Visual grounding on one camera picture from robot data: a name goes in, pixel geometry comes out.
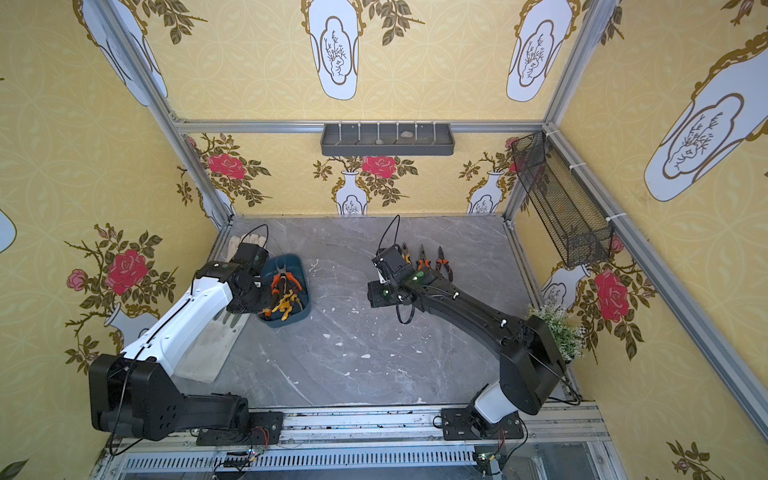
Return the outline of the orange black combination pliers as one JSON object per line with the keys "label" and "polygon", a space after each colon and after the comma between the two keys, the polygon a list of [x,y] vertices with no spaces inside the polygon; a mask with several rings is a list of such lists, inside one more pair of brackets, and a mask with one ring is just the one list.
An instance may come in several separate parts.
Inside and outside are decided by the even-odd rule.
{"label": "orange black combination pliers", "polygon": [[419,249],[419,256],[417,259],[417,269],[426,270],[431,268],[431,261],[427,258],[425,246],[421,245]]}

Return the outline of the yellow handled pliers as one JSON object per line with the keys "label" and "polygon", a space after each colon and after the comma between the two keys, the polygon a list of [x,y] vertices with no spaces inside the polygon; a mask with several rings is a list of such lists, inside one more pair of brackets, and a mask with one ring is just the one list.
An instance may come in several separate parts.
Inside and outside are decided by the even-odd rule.
{"label": "yellow handled pliers", "polygon": [[407,244],[405,242],[403,242],[402,245],[401,245],[401,254],[402,254],[403,260],[408,265],[411,265],[412,264],[412,260],[411,260],[410,252],[409,252],[409,249],[408,249]]}

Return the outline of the orange black long-nose pliers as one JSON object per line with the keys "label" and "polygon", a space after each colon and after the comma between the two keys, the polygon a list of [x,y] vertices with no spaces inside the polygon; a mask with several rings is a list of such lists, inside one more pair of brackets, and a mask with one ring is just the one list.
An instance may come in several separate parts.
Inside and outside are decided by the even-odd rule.
{"label": "orange black long-nose pliers", "polygon": [[442,246],[438,247],[438,259],[436,260],[435,265],[436,271],[444,276],[449,282],[454,280],[453,269],[445,256]]}

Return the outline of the teal plastic storage box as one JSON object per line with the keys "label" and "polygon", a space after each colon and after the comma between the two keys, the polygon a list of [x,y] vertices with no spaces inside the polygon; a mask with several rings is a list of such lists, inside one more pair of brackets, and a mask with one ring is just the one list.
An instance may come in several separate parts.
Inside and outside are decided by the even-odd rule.
{"label": "teal plastic storage box", "polygon": [[309,316],[311,300],[302,261],[295,254],[270,259],[262,272],[257,317],[271,327],[286,326]]}

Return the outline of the yellow black combination pliers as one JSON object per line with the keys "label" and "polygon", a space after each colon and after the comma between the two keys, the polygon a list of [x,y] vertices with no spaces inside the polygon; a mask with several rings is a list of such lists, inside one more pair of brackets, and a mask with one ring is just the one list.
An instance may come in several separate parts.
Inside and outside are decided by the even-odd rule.
{"label": "yellow black combination pliers", "polygon": [[260,312],[260,318],[264,321],[280,320],[285,322],[289,317],[304,310],[304,305],[297,294],[286,295],[282,298],[273,298],[268,306]]}

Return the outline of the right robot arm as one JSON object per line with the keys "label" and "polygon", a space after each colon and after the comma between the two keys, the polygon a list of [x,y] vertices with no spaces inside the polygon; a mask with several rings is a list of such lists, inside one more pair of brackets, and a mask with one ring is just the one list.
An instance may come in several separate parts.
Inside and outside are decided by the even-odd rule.
{"label": "right robot arm", "polygon": [[473,401],[488,423],[517,411],[538,414],[565,374],[566,362],[544,320],[504,313],[443,277],[419,271],[401,283],[373,280],[367,297],[373,308],[409,305],[446,320],[496,355],[498,380]]}

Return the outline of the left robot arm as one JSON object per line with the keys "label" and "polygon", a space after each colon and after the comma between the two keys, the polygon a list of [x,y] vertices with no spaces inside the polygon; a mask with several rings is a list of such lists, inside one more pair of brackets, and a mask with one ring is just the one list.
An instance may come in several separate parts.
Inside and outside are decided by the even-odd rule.
{"label": "left robot arm", "polygon": [[113,436],[159,441],[182,430],[251,433],[246,398],[188,395],[172,380],[206,325],[229,306],[260,305],[261,273],[248,264],[211,261],[190,289],[147,332],[117,355],[102,354],[88,374],[92,426]]}

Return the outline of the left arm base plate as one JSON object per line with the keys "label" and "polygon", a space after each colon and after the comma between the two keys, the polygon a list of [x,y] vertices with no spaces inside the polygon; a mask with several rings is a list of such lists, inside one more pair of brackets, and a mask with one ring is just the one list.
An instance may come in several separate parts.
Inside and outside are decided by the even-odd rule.
{"label": "left arm base plate", "polygon": [[226,427],[202,429],[196,445],[275,445],[279,442],[284,418],[282,411],[243,411]]}

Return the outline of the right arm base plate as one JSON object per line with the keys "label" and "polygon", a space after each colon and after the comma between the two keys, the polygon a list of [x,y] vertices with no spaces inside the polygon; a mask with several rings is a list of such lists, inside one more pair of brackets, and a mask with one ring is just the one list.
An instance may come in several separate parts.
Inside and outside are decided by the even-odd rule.
{"label": "right arm base plate", "polygon": [[444,408],[440,411],[443,438],[458,440],[523,439],[522,420],[517,412],[506,415],[496,423],[489,422],[473,407]]}

